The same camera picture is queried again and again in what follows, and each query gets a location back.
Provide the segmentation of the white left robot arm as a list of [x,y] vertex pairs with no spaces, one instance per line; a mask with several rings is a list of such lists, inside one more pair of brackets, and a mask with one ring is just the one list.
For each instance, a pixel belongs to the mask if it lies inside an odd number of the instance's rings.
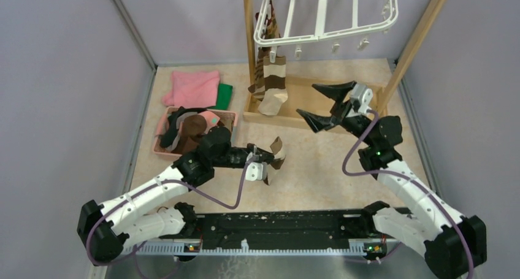
[[[182,154],[136,189],[105,202],[90,200],[82,205],[77,233],[88,259],[95,266],[108,266],[122,260],[120,255],[125,248],[138,250],[147,240],[164,235],[193,236],[197,228],[193,206],[181,203],[154,214],[151,210],[189,192],[233,210],[240,204],[245,181],[262,181],[268,185],[272,174],[283,165],[285,156],[280,137],[275,138],[269,150],[253,143],[234,147],[230,130],[221,126],[211,128],[195,149]],[[215,176],[217,167],[242,170],[232,205],[198,188]]]

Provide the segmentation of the cream brown block sock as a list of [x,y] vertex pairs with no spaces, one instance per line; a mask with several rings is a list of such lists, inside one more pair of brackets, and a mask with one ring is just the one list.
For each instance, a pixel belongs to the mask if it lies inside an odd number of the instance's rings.
[[262,65],[262,77],[254,93],[259,113],[266,116],[278,115],[282,105],[288,100],[286,90],[286,57],[276,56],[274,62],[266,56]]

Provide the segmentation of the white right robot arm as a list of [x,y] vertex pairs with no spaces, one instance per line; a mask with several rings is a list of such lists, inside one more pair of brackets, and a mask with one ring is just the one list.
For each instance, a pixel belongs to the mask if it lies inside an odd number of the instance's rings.
[[359,155],[360,175],[371,175],[409,209],[405,216],[379,205],[359,221],[367,237],[387,234],[418,253],[438,278],[473,278],[487,260],[487,229],[476,215],[465,216],[426,186],[409,168],[396,146],[403,141],[398,116],[380,116],[370,107],[373,91],[355,81],[338,85],[316,83],[314,89],[334,104],[329,116],[304,110],[299,115],[313,132],[340,126],[357,138],[347,157]]

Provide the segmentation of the brown beige striped sock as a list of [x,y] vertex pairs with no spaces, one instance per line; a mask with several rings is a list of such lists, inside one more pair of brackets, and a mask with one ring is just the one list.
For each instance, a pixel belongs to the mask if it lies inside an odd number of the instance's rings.
[[269,1],[268,11],[264,19],[265,29],[262,32],[263,39],[281,38],[272,0]]

